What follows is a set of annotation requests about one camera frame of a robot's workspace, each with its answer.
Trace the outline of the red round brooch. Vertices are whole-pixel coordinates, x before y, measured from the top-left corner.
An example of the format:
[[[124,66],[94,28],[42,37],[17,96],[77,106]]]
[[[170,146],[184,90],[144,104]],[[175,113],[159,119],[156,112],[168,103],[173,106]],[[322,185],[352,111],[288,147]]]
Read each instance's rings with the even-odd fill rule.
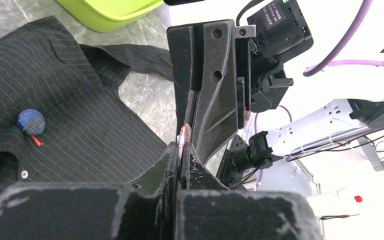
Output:
[[[179,135],[177,136],[177,144],[178,144],[178,157],[181,159],[183,156],[183,150],[186,143],[191,141],[191,126],[185,123],[181,128]]]

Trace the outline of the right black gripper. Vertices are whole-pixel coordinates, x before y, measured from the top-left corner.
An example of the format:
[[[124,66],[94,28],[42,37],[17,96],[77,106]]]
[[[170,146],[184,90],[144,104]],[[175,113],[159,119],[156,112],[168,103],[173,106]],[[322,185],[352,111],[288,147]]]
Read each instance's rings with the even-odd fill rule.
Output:
[[[249,41],[245,109],[257,114],[279,106],[294,84],[284,64],[309,50],[314,40],[296,0],[270,0],[246,21],[256,35]],[[171,26],[166,33],[177,130],[191,126],[192,142],[206,164],[238,130],[235,23],[190,23]]]

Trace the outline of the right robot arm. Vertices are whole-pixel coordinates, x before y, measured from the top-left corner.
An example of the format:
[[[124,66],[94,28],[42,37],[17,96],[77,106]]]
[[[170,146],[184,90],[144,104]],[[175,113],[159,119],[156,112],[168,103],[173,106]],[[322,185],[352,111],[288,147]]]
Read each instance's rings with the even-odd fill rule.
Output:
[[[193,144],[204,163],[232,141],[216,176],[228,188],[241,185],[248,169],[330,151],[384,130],[384,101],[334,99],[248,142],[237,135],[247,112],[278,106],[293,85],[284,64],[314,43],[295,0],[272,0],[243,26],[231,19],[171,26],[167,40],[180,139]]]

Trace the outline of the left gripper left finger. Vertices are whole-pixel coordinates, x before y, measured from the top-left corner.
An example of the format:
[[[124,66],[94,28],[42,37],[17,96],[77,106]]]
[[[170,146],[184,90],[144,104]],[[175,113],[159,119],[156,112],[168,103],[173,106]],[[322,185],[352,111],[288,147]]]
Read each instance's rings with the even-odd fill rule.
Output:
[[[133,183],[17,183],[0,195],[0,240],[172,240],[178,145]]]

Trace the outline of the black pinstriped shirt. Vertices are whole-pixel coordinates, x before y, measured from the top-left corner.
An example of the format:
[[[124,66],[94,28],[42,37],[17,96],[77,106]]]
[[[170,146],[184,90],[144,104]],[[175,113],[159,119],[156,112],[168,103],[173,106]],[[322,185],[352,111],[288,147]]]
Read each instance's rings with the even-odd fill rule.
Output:
[[[173,80],[168,50],[136,44],[79,44],[55,17],[0,39],[0,194],[16,182],[128,182],[166,144],[120,99],[131,72]],[[17,126],[36,109],[46,127]]]

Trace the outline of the white round badge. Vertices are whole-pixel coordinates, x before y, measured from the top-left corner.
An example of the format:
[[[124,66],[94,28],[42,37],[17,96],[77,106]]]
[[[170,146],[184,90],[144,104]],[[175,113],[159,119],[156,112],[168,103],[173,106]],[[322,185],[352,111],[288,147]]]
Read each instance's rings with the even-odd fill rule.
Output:
[[[27,108],[22,110],[16,119],[18,128],[26,135],[38,136],[45,131],[45,117],[36,109]]]

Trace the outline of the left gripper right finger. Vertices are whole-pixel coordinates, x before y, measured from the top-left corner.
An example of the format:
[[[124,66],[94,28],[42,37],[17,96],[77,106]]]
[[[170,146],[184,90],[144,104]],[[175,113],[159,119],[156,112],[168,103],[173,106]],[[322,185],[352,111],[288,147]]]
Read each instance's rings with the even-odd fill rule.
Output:
[[[177,194],[177,240],[322,240],[305,197],[294,192],[193,189]]]

